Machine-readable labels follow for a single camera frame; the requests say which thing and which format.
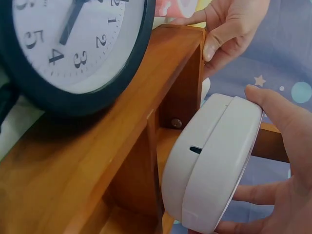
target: metal screw head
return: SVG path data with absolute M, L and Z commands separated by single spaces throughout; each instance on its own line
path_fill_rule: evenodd
M 178 119 L 178 118 L 173 118 L 171 120 L 171 125 L 174 128 L 180 129 L 182 127 L 182 121 L 180 119 Z

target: printed star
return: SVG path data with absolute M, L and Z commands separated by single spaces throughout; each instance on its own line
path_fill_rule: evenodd
M 255 77 L 254 79 L 255 79 L 255 85 L 259 85 L 261 87 L 263 87 L 263 84 L 267 82 L 265 79 L 263 79 L 262 75 L 259 77 Z

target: hand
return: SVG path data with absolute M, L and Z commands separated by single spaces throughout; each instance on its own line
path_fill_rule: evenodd
M 261 106 L 280 130 L 293 176 L 259 186 L 239 186 L 234 200 L 274 205 L 273 213 L 251 223 L 220 222 L 218 234 L 310 234 L 312 232 L 312 114 L 271 90 L 247 86 L 248 100 Z
M 208 62 L 205 77 L 209 77 L 247 49 L 269 3 L 270 0 L 212 0 L 191 18 L 175 19 L 172 24 L 207 23 L 203 57 Z

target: white clock face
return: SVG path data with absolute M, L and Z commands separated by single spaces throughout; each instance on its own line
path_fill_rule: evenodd
M 50 84 L 86 93 L 122 69 L 139 33 L 144 0 L 13 0 L 25 58 Z

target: white round box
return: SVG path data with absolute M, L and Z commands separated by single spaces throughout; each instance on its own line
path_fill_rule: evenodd
M 245 170 L 262 113 L 240 97 L 214 94 L 182 131 L 161 190 L 165 210 L 184 227 L 214 231 Z

